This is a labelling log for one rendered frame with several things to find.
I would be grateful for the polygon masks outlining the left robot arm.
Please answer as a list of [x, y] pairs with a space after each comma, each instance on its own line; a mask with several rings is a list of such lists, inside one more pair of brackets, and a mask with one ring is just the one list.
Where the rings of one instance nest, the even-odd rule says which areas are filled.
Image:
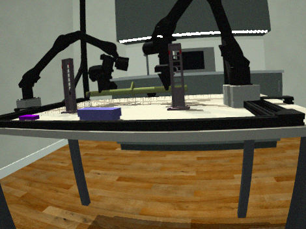
[[[221, 50], [221, 56], [229, 62], [231, 67], [229, 72], [229, 85], [252, 85], [249, 67], [250, 61], [244, 57], [239, 44], [233, 36], [221, 0], [207, 1], [210, 4], [222, 37], [222, 45], [218, 45]], [[178, 0], [168, 15], [156, 24], [154, 32], [150, 37], [151, 40], [145, 40], [142, 46], [145, 55], [169, 51], [168, 44], [176, 41], [172, 36], [176, 29], [176, 23], [191, 2], [192, 0]]]

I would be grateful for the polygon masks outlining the purple flat block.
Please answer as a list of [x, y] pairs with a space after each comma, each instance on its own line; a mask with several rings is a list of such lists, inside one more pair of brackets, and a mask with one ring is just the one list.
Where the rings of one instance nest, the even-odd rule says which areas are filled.
[[19, 120], [37, 120], [39, 118], [40, 118], [39, 115], [31, 115], [31, 114], [19, 116]]

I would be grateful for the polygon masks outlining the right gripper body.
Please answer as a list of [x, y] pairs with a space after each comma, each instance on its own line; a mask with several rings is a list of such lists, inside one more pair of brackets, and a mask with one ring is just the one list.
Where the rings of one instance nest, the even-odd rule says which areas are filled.
[[[105, 69], [104, 69], [105, 68]], [[106, 71], [105, 71], [106, 70]], [[103, 72], [102, 72], [103, 71]], [[105, 75], [107, 77], [107, 81], [106, 83], [111, 83], [112, 85], [114, 85], [115, 87], [111, 87], [110, 90], [114, 90], [117, 89], [117, 85], [115, 84], [114, 81], [110, 81], [110, 79], [112, 79], [113, 77], [111, 76], [111, 73], [114, 72], [113, 70], [113, 66], [111, 64], [108, 63], [104, 63], [102, 65], [96, 65], [96, 66], [92, 66], [90, 68], [90, 72], [92, 74], [95, 74], [95, 72], [98, 72], [97, 76], [100, 75]]]

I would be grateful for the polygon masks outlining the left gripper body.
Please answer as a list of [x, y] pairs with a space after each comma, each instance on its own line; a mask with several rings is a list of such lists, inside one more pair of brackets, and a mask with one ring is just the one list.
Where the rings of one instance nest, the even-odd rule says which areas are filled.
[[[169, 64], [169, 52], [159, 52], [159, 62], [160, 64]], [[169, 65], [156, 65], [154, 68], [155, 72], [170, 73], [170, 66]]]

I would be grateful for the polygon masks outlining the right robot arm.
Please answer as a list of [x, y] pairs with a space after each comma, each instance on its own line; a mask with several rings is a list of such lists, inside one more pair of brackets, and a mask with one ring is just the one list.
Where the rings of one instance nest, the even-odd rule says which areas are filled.
[[[33, 97], [33, 86], [34, 86], [34, 83], [37, 83], [37, 81], [41, 78], [39, 76], [41, 71], [56, 56], [56, 54], [66, 49], [70, 44], [73, 44], [79, 39], [86, 43], [92, 44], [100, 48], [102, 51], [108, 54], [108, 55], [105, 55], [105, 54], [100, 55], [100, 60], [103, 60], [102, 64], [108, 63], [113, 66], [115, 62], [115, 67], [118, 70], [127, 71], [128, 65], [129, 65], [128, 64], [129, 58], [119, 57], [116, 51], [117, 49], [116, 44], [112, 42], [108, 42], [108, 41], [99, 40], [93, 36], [82, 33], [81, 31], [68, 33], [66, 35], [62, 34], [58, 36], [58, 38], [53, 44], [53, 47], [41, 58], [41, 60], [36, 64], [36, 66], [30, 69], [29, 71], [27, 71], [23, 75], [22, 80], [18, 84], [19, 87], [22, 89], [23, 99], [21, 100], [24, 100], [24, 99], [28, 100], [28, 99], [36, 98], [36, 97]], [[112, 55], [113, 57], [111, 57], [110, 55]], [[29, 84], [31, 86], [28, 86]]]

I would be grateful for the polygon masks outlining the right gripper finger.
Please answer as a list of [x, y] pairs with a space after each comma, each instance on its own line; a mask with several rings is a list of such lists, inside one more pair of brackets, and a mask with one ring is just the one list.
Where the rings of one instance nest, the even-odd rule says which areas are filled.
[[113, 87], [113, 85], [112, 85], [111, 83], [106, 83], [106, 84], [104, 85], [103, 90], [109, 90], [111, 87]]
[[100, 75], [100, 76], [94, 76], [94, 78], [98, 82], [98, 92], [101, 93], [107, 81], [107, 77], [105, 75]]

